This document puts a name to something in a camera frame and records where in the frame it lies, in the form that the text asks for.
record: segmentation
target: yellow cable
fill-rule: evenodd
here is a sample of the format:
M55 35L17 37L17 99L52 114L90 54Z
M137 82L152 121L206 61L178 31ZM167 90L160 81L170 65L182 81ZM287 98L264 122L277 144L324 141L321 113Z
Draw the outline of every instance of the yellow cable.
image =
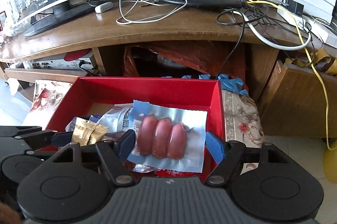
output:
M270 6L274 7L274 8L277 8L277 9L282 9L282 10L283 10L284 12L286 12L289 16L291 16L291 18L293 19L293 21L294 21L294 23L295 23L295 27L296 27L297 33L298 33L298 36L299 36L299 38L300 38L300 40L301 40L301 43L304 44L303 38L302 38L301 32L300 32L300 30L299 30L299 28L298 28L298 26L297 26L296 20L295 20L295 18L293 17L293 15L292 15L287 9L285 9L285 8L283 8L283 7L280 7L280 6L277 6L277 5L275 5L274 3L271 3L271 2L269 2L269 1L263 1L263 0L256 0L256 1L254 1L254 0L245 0L245 1L246 1L247 3L249 3L249 4L266 4L266 5L270 5ZM305 53L307 54L307 57L308 57L309 62L312 62L312 59L311 59L311 56L310 56L308 50L307 50L306 48L304 48L304 50L305 50ZM329 100L328 100L328 93L327 93L327 91L326 91L326 87L325 87L325 85L324 85L324 82L323 82L322 77L319 75L319 73L317 72L317 70L316 70L316 68L314 67L313 64L311 64L311 68L312 68L312 70L314 71L316 77L318 78L318 80L320 81L320 83L321 83L321 85L322 85L322 87L323 87L324 96L325 96L325 100L326 100L326 113L325 113L325 124L326 124L326 125L325 125L325 129L326 129L326 146L327 146L327 148L328 148L330 151L333 151L334 149L337 148L337 146L334 147L334 148L331 148L330 145L329 145L329 125L328 125Z

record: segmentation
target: monitor stand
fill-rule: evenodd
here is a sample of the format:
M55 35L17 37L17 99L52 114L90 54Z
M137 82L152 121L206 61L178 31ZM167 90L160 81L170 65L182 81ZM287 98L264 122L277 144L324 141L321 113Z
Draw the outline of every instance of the monitor stand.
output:
M95 7L90 6L88 3L81 4L76 7L71 7L69 2L63 2L53 7L53 14L49 15L42 20L34 23L28 28L23 36L31 37L33 35L42 33L61 24L72 21L78 17L91 13Z

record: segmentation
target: white plug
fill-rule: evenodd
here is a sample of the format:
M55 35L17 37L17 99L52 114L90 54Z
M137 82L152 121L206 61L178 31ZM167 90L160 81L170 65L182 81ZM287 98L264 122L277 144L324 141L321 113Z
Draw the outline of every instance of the white plug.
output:
M108 11L110 9L112 9L114 7L114 4L112 2L107 2L107 3L104 3L104 4L101 4L99 6L96 6L95 7L95 12L96 13L103 13L105 11Z

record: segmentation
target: gold snack packet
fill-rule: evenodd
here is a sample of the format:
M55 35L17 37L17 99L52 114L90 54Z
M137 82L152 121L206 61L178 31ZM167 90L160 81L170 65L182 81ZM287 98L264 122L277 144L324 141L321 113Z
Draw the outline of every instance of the gold snack packet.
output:
M72 133L71 141L78 142L80 146L95 144L100 141L106 133L107 127L78 117L76 118L76 125Z
M104 135L107 133L107 127L101 124L95 124L95 130L91 133L91 136L89 138L88 141L88 145L89 144L95 144L96 142L99 142L102 140L102 138L104 137Z

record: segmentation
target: brand logo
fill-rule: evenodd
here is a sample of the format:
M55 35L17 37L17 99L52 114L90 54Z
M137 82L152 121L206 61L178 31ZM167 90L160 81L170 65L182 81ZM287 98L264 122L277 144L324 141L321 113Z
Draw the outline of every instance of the brand logo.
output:
M41 6L41 5L44 5L44 4L47 3L47 2L48 2L48 0L44 0L43 2L38 3L38 5Z

